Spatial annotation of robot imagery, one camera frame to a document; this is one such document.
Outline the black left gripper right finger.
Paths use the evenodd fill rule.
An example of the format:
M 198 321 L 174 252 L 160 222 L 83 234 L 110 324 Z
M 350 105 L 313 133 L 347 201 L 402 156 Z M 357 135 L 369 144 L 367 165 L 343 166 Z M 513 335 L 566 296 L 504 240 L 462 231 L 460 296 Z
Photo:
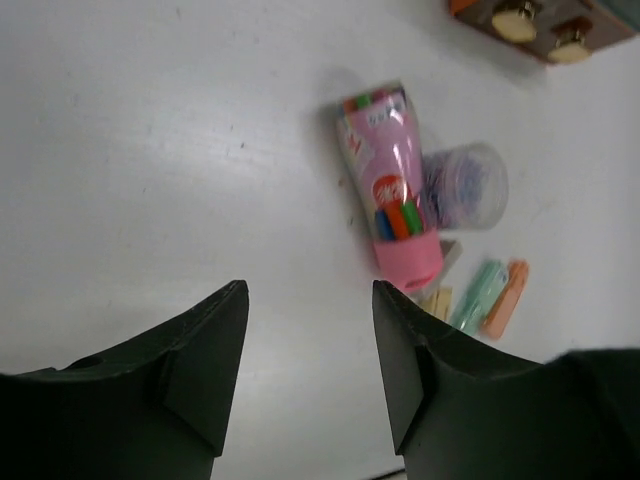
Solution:
M 372 313 L 394 450 L 411 479 L 635 479 L 639 353 L 536 363 L 429 315 L 385 281 Z

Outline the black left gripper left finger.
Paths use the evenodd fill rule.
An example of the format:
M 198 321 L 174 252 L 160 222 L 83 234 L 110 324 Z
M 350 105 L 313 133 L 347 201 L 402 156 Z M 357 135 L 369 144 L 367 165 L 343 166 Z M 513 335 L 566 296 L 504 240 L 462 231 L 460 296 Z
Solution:
M 207 479 L 223 452 L 249 314 L 234 280 L 57 370 L 1 378 L 5 479 Z

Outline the clear jar of clips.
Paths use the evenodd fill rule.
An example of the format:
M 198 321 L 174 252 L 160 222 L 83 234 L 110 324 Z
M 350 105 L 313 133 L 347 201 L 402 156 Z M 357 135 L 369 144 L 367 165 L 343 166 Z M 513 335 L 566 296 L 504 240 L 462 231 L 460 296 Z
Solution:
M 509 198 L 506 165 L 491 145 L 474 142 L 422 156 L 427 219 L 439 230 L 489 230 Z

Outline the pink marker tube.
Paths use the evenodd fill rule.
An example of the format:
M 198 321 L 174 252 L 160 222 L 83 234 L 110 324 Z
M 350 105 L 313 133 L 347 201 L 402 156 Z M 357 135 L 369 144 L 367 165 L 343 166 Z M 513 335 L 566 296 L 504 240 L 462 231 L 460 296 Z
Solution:
M 389 82 L 339 101 L 336 129 L 382 278 L 407 294 L 423 289 L 444 258 L 424 212 L 419 123 L 404 86 Z

